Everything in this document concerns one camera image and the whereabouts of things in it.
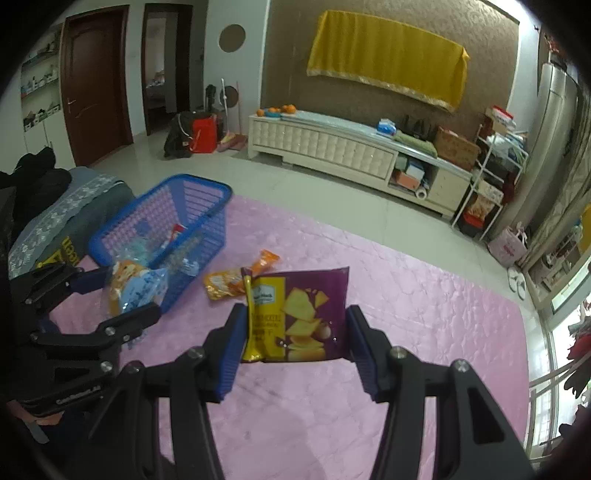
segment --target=gold fringe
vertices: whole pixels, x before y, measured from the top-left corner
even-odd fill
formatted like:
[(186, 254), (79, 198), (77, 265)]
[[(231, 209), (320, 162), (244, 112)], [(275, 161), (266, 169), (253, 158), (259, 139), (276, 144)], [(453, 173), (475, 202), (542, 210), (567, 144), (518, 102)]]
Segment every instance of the gold fringe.
[(371, 79), (368, 77), (362, 77), (359, 75), (353, 75), (350, 73), (343, 73), (343, 72), (333, 72), (330, 70), (317, 70), (311, 69), (307, 71), (308, 77), (323, 75), (325, 77), (332, 77), (332, 78), (339, 78), (344, 80), (353, 80), (354, 82), (364, 83), (366, 85), (373, 85), (374, 87), (384, 88), (386, 90), (391, 90), (396, 93), (400, 93), (402, 95), (406, 95), (410, 98), (414, 98), (415, 100), (420, 100), (422, 102), (428, 103), (429, 105), (433, 105), (439, 108), (443, 108), (444, 110), (454, 113), (456, 109), (450, 104), (443, 100), (437, 98), (431, 98), (424, 93), (417, 92), (416, 90), (410, 89), (408, 87), (403, 87), (400, 85), (395, 85), (393, 83), (383, 82), (381, 80)]

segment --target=paper roll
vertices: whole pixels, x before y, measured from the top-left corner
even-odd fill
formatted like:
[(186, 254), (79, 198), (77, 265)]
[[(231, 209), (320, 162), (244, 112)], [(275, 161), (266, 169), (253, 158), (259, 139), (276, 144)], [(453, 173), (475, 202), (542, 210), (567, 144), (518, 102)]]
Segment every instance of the paper roll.
[(427, 190), (425, 187), (419, 187), (414, 191), (414, 196), (419, 200), (424, 200), (427, 198)]

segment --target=orange wrapper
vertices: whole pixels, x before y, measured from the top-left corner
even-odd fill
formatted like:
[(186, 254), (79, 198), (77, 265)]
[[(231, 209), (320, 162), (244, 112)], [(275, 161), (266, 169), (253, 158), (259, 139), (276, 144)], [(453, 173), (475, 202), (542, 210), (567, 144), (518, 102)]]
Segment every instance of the orange wrapper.
[[(253, 275), (260, 275), (269, 270), (281, 258), (269, 250), (261, 250), (259, 258), (251, 265)], [(207, 296), (211, 300), (244, 295), (244, 282), (240, 268), (210, 273), (203, 278)]]

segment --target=white metal rack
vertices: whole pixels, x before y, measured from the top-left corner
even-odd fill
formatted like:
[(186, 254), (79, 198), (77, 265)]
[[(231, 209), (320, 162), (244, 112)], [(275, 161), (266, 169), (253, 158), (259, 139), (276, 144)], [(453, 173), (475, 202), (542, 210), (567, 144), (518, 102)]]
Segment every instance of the white metal rack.
[[(470, 185), (468, 186), (469, 189), (469, 193), (468, 195), (466, 195), (466, 198), (464, 199), (464, 202), (462, 203), (462, 206), (460, 207), (460, 209), (457, 211), (456, 216), (453, 219), (452, 222), (452, 228), (454, 228), (457, 224), (458, 219), (460, 218), (460, 215), (464, 212), (464, 209), (466, 208), (466, 205), (468, 204), (468, 201), (470, 200), (470, 198), (472, 197), (472, 194), (477, 193), (478, 194), (478, 184), (480, 182), (480, 180), (483, 178), (484, 173), (490, 175), (491, 177), (497, 179), (498, 181), (504, 182), (504, 179), (500, 178), (498, 175), (494, 174), (493, 172), (491, 172), (490, 170), (488, 170), (486, 168), (486, 166), (488, 165), (489, 160), (491, 159), (491, 156), (497, 157), (497, 158), (502, 158), (503, 160), (512, 163), (514, 166), (517, 167), (518, 172), (517, 175), (515, 176), (515, 185), (517, 185), (517, 183), (519, 182), (519, 178), (521, 177), (521, 174), (523, 173), (523, 171), (525, 170), (525, 166), (527, 165), (527, 160), (529, 157), (529, 154), (521, 147), (518, 147), (515, 144), (512, 144), (513, 148), (515, 148), (516, 150), (518, 150), (523, 158), (523, 163), (520, 163), (518, 161), (513, 160), (512, 158), (508, 157), (507, 155), (505, 155), (503, 152), (500, 152), (496, 147), (496, 139), (497, 138), (504, 138), (504, 135), (501, 135), (499, 133), (495, 133), (494, 134), (494, 138), (493, 141), (489, 144), (486, 139), (482, 138), (480, 136), (480, 130), (482, 129), (482, 125), (480, 125), (480, 127), (478, 128), (478, 133), (476, 134), (476, 142), (482, 142), (485, 145), (488, 146), (488, 152), (486, 153), (486, 156), (484, 158), (484, 160), (482, 161), (482, 163), (480, 163), (480, 161), (476, 160), (476, 165), (474, 167), (474, 170), (472, 171), (473, 175), (472, 175), (472, 179), (470, 181)], [(482, 232), (482, 235), (480, 236), (479, 240), (482, 241), (484, 239), (484, 237), (486, 236), (486, 234), (488, 233), (488, 230), (490, 230), (491, 226), (496, 222), (497, 217), (499, 216), (501, 210), (503, 209), (503, 205), (501, 205), (498, 202), (494, 202), (493, 203), (498, 207), (497, 211), (495, 213), (495, 216), (492, 218), (492, 220), (488, 223), (488, 225), (486, 226), (485, 230)]]

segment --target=white slippers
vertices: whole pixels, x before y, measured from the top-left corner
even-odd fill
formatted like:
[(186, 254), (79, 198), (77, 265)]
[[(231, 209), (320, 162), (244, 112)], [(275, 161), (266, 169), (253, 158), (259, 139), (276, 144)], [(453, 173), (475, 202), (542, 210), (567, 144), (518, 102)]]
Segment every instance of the white slippers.
[(509, 288), (511, 291), (516, 291), (521, 300), (525, 300), (525, 277), (523, 273), (515, 267), (507, 269), (507, 276), (509, 277)]

